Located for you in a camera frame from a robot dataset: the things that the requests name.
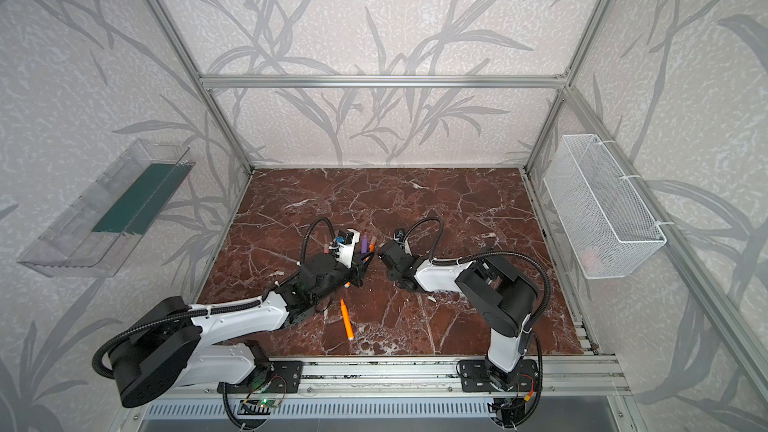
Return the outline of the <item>orange marker diagonal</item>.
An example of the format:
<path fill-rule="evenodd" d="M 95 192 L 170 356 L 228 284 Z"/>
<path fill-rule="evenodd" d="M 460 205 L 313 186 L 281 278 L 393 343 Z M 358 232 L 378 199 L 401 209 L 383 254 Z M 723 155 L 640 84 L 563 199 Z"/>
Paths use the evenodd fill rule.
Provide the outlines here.
<path fill-rule="evenodd" d="M 349 313 L 349 309 L 346 305 L 346 302 L 344 299 L 340 300 L 340 310 L 342 313 L 342 319 L 343 324 L 345 328 L 346 337 L 349 341 L 352 341 L 355 338 L 354 329 L 352 326 L 352 321 Z"/>

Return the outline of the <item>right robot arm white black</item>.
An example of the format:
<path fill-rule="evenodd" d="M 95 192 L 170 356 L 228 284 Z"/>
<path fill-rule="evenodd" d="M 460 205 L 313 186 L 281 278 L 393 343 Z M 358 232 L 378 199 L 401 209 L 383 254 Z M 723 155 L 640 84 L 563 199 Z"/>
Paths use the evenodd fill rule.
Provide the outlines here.
<path fill-rule="evenodd" d="M 506 380 L 517 371 L 551 298 L 551 281 L 538 261 L 501 250 L 430 259 L 411 254 L 406 241 L 396 240 L 386 242 L 378 256 L 389 280 L 405 290 L 462 294 L 491 329 L 489 374 Z"/>

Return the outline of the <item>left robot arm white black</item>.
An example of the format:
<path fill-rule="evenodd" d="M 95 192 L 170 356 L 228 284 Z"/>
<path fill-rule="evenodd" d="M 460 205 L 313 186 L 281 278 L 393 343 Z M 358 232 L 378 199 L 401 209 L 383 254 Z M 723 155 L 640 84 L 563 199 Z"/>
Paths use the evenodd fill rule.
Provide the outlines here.
<path fill-rule="evenodd" d="M 168 297 L 101 345 L 91 367 L 114 381 L 126 408 L 177 387 L 241 384 L 260 361 L 239 338 L 300 324 L 336 290 L 360 284 L 371 257 L 369 252 L 356 253 L 344 262 L 331 253 L 317 254 L 258 298 L 201 305 Z"/>

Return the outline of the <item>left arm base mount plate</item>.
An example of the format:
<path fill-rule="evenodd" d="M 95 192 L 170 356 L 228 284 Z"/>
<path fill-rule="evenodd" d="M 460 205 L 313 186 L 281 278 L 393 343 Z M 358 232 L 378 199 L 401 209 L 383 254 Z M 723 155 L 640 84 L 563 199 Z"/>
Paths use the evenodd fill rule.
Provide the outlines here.
<path fill-rule="evenodd" d="M 295 394 L 298 392 L 304 363 L 271 361 L 257 363 L 255 369 L 234 389 L 238 393 Z"/>

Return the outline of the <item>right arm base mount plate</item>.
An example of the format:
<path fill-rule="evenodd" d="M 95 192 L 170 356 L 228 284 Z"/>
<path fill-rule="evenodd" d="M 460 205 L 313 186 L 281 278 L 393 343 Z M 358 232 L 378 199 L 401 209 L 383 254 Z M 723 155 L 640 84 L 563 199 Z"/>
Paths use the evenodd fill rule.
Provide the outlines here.
<path fill-rule="evenodd" d="M 456 367 L 463 392 L 530 392 L 535 390 L 539 364 L 521 359 L 511 372 L 504 372 L 489 360 L 460 360 Z"/>

